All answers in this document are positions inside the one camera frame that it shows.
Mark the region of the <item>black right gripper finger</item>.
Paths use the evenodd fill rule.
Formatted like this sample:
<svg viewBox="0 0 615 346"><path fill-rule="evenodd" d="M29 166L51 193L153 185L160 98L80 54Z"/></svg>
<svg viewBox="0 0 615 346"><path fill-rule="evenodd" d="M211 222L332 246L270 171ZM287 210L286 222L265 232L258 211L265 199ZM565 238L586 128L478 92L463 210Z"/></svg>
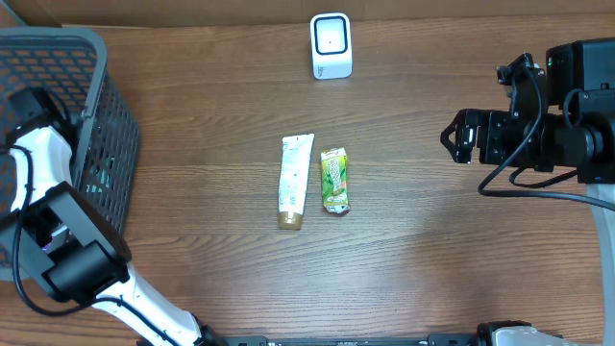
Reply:
<svg viewBox="0 0 615 346"><path fill-rule="evenodd" d="M460 110L450 125L448 125L440 135L440 142L449 151L455 148L455 129L460 125L471 125L477 128L480 125L480 110L464 109Z"/></svg>
<svg viewBox="0 0 615 346"><path fill-rule="evenodd" d="M455 129L454 160L457 163L470 163L472 151L478 146L479 130L476 126L460 125Z"/></svg>

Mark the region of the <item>green tea drink carton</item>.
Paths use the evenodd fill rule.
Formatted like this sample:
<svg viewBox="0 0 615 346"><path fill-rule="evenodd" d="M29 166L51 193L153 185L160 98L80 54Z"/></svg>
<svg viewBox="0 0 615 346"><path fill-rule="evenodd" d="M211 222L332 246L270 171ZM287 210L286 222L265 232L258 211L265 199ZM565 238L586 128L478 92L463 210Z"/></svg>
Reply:
<svg viewBox="0 0 615 346"><path fill-rule="evenodd" d="M321 159L321 193L324 209L343 214L350 210L348 196L348 155L343 147L323 151Z"/></svg>

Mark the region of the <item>white tube gold cap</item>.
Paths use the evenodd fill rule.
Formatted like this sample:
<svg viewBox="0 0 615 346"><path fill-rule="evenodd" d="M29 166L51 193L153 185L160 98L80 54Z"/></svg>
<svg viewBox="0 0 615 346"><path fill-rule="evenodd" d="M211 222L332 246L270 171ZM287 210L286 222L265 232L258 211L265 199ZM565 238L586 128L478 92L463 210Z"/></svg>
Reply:
<svg viewBox="0 0 615 346"><path fill-rule="evenodd" d="M286 136L278 192L278 226L298 231L304 218L314 134Z"/></svg>

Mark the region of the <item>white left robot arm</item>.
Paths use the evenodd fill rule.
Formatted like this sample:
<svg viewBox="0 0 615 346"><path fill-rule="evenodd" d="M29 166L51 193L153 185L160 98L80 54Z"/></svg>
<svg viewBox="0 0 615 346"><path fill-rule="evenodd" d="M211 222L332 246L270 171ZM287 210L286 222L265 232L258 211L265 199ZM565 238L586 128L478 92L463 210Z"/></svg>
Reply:
<svg viewBox="0 0 615 346"><path fill-rule="evenodd" d="M73 127L50 94L27 87L9 104L27 119L1 148L15 162L16 185L1 239L22 302L51 317L99 309L138 333L143 345L224 344L139 275L126 241L73 186Z"/></svg>

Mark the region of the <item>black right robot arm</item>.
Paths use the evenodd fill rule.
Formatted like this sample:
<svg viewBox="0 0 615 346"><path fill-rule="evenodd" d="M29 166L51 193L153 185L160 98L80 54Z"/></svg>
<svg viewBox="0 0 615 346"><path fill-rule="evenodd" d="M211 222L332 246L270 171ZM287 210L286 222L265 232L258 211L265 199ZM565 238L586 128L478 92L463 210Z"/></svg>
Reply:
<svg viewBox="0 0 615 346"><path fill-rule="evenodd" d="M555 46L540 67L529 53L497 67L506 111L462 109L440 135L457 163L480 150L493 171L482 196L590 206L599 240L603 344L614 342L614 41Z"/></svg>

